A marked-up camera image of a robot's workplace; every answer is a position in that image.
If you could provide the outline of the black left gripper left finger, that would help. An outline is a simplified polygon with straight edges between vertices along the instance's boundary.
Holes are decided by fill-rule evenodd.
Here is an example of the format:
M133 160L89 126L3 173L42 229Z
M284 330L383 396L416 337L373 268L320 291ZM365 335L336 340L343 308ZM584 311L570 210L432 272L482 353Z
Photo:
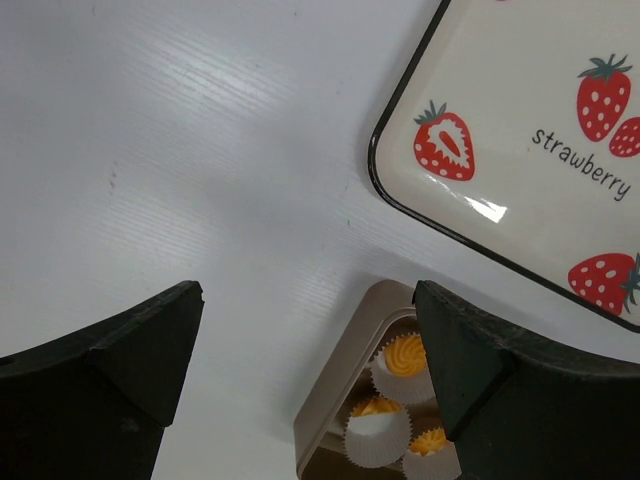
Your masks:
M2 478L151 478L203 308L200 284L183 281L2 358Z

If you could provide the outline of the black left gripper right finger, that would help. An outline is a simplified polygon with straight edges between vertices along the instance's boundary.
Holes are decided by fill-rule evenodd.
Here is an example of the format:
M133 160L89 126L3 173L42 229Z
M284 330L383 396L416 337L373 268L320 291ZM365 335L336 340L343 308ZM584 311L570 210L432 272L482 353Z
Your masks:
M553 341L433 281L413 302L465 479L636 479L639 367Z

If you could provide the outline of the orange swirl cookie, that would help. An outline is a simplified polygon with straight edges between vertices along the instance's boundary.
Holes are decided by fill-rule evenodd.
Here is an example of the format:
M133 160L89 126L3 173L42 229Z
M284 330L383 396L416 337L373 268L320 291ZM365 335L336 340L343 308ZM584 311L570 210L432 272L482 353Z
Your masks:
M427 358L418 334L395 338L383 350L387 370L400 378L413 377L427 369Z
M408 450L422 457L439 453L450 444L442 427L432 428L419 434L410 443Z
M402 410L403 407L393 400L383 396L372 396L357 403L352 409L350 416L359 418L371 415L397 413Z

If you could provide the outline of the gold square tin box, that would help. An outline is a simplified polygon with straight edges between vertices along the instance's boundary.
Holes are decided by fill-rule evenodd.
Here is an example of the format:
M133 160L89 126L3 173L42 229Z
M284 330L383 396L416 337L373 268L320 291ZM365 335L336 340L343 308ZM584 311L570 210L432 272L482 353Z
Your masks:
M412 433L404 455L394 463L362 468L344 450L350 411L362 400L382 396L372 380L373 357L397 337L421 337L412 297L411 287L392 280L380 281L364 294L294 420L298 478L407 479L402 459L412 440L426 430L444 429L435 393L424 403L401 404L410 416Z

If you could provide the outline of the white paper cupcake liner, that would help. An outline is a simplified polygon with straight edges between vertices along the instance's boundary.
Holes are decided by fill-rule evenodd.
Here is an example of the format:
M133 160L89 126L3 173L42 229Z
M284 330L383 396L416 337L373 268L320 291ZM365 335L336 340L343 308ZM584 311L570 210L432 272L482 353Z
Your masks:
M362 468L381 468L404 455L411 438L412 425L407 410L402 407L403 410L397 413L359 418L349 414L344 432L344 450L353 464Z
M424 403L435 397L431 375L427 369L419 374L400 378L392 375L386 368L383 350L378 352L370 366L375 389L384 397L402 405Z
M450 443L439 453L422 457L406 451L402 470L407 479L453 480L461 475L455 446Z

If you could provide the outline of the strawberry print tray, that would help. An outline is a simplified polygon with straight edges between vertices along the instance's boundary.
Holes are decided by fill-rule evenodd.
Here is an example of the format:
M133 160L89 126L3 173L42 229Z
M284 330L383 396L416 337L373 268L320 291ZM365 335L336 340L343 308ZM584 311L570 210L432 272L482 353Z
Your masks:
M371 136L394 208L639 329L639 5L441 1Z

